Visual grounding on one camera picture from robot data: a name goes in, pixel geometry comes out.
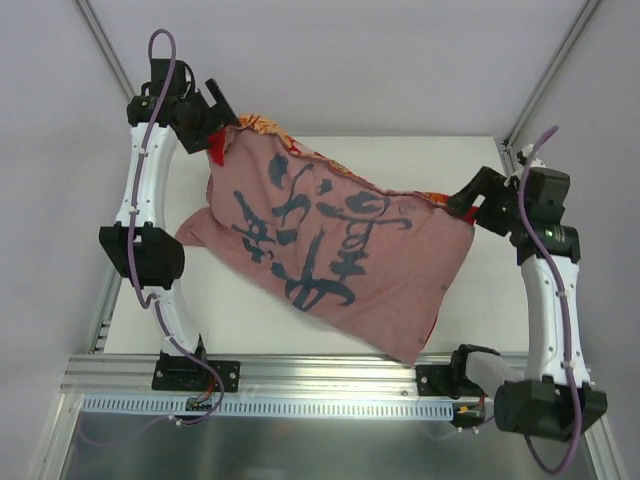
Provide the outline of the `red cartoon pillowcase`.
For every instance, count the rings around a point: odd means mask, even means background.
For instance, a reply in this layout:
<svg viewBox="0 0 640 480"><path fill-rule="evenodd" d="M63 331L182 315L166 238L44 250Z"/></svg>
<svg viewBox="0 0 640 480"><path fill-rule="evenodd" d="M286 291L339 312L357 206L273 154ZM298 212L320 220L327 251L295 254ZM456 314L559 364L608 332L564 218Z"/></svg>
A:
<svg viewBox="0 0 640 480"><path fill-rule="evenodd" d="M179 228L238 274L407 365L474 240L439 193L385 190L245 115L207 150L207 204Z"/></svg>

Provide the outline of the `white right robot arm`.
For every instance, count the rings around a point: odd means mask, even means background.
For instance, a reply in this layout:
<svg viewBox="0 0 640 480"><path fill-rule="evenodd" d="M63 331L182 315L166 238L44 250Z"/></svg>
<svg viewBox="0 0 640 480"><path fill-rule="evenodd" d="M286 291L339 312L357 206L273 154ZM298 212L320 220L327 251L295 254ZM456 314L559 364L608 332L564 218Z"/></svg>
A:
<svg viewBox="0 0 640 480"><path fill-rule="evenodd" d="M562 224L569 176L534 167L521 182L489 167L447 202L456 217L508 237L525 285L528 358L523 373L490 348L460 345L452 354L450 396L480 388L494 402L498 428L527 438L568 442L607 411L591 386L580 345L575 290L581 259L577 230Z"/></svg>

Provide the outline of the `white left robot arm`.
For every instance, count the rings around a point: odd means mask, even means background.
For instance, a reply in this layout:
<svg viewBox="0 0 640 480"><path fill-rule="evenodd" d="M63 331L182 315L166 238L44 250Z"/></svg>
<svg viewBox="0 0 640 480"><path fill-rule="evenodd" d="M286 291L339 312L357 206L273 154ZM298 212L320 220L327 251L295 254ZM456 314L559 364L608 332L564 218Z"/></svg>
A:
<svg viewBox="0 0 640 480"><path fill-rule="evenodd" d="M208 381L202 336L190 318L180 279L186 255L166 230L165 199L175 150L206 150L211 137L238 122L214 79L205 83L209 104L193 83L152 81L127 107L131 158L125 193L112 225L99 243L119 275L128 280L142 309L161 333L160 365L188 390Z"/></svg>

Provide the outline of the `left aluminium frame post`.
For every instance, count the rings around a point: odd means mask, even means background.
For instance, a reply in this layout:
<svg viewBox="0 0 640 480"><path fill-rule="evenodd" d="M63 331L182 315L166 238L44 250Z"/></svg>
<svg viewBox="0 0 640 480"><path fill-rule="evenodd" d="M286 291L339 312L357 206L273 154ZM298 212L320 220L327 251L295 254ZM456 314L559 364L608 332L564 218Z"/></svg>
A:
<svg viewBox="0 0 640 480"><path fill-rule="evenodd" d="M121 116L121 123L126 120L125 107L133 98L135 91L129 74L111 41L103 22L99 18L92 1L73 0L81 23L84 25L95 50L106 67L109 83L116 89L116 105Z"/></svg>

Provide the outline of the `aluminium frame post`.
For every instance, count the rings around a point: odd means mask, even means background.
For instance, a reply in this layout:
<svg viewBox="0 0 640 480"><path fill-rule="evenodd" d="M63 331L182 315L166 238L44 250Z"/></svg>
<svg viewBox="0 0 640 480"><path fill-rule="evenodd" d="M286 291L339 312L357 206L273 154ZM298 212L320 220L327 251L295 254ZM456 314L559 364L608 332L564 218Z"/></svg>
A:
<svg viewBox="0 0 640 480"><path fill-rule="evenodd" d="M527 97L515 122L503 139L502 145L506 150L510 150L517 143L524 128L533 118L547 91L556 80L556 77L559 75L574 47L588 28L601 4L601 0L586 0L581 3L578 12L555 48L542 74L536 81L533 90Z"/></svg>
<svg viewBox="0 0 640 480"><path fill-rule="evenodd" d="M95 50L106 67L109 83L116 89L116 105L121 116L121 123L126 120L125 107L133 98L135 91L129 74L111 41L103 22L99 18L92 1L73 0L81 23L84 25Z"/></svg>

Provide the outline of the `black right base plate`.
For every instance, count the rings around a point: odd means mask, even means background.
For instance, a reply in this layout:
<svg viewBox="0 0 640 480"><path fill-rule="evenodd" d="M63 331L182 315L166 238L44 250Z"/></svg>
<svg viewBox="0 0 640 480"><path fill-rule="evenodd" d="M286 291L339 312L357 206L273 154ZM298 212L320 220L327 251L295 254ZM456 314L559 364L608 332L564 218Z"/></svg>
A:
<svg viewBox="0 0 640 480"><path fill-rule="evenodd" d="M421 397L443 396L457 399L453 371L449 365L417 365L415 367L417 393Z"/></svg>

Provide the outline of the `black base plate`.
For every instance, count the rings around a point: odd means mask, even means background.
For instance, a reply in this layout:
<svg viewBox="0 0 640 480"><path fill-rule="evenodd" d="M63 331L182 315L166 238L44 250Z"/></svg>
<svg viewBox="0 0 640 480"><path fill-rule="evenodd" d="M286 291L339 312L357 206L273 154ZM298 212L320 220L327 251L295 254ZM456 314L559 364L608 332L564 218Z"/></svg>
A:
<svg viewBox="0 0 640 480"><path fill-rule="evenodd" d="M216 371L225 392L238 391L241 363L232 360L207 360L209 367ZM213 391L220 392L220 386L213 374L185 356L172 356L161 352L155 364L151 389L155 391L204 392L213 382Z"/></svg>
<svg viewBox="0 0 640 480"><path fill-rule="evenodd" d="M457 399L453 371L449 365L417 365L415 367L417 393L421 397L443 396Z"/></svg>

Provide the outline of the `right aluminium frame post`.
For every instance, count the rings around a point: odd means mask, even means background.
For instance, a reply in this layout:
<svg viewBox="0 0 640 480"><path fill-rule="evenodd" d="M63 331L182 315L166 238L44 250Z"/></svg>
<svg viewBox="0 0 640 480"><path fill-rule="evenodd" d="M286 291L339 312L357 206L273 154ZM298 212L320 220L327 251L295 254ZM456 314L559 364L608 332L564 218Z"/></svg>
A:
<svg viewBox="0 0 640 480"><path fill-rule="evenodd" d="M533 90L527 97L515 122L503 139L502 145L506 150L510 150L517 143L524 128L533 118L547 91L556 80L556 77L559 75L574 47L588 28L601 4L601 0L586 0L581 3L578 12L555 48L542 74L536 81Z"/></svg>

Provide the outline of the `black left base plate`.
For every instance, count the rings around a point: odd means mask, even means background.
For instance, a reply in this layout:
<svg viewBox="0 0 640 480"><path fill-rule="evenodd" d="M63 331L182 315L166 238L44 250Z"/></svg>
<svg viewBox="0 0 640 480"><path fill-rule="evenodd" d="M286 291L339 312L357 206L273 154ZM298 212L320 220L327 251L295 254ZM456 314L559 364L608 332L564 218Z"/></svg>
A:
<svg viewBox="0 0 640 480"><path fill-rule="evenodd" d="M225 392L238 391L241 363L232 360L207 360L209 367L216 371ZM155 364L151 389L155 391L204 392L213 382L213 391L220 392L220 386L213 374L185 356L172 356L161 352Z"/></svg>

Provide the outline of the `aluminium mounting rail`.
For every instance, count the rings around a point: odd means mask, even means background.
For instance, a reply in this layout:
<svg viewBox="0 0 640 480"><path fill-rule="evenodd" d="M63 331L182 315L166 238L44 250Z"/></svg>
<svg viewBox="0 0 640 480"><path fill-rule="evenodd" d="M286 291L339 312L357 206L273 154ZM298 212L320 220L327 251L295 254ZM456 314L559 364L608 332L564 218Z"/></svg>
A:
<svg viewBox="0 0 640 480"><path fill-rule="evenodd" d="M236 395L247 398L404 399L418 395L416 369L381 356L215 355L240 363ZM67 364L64 393L146 393L154 355L77 354Z"/></svg>

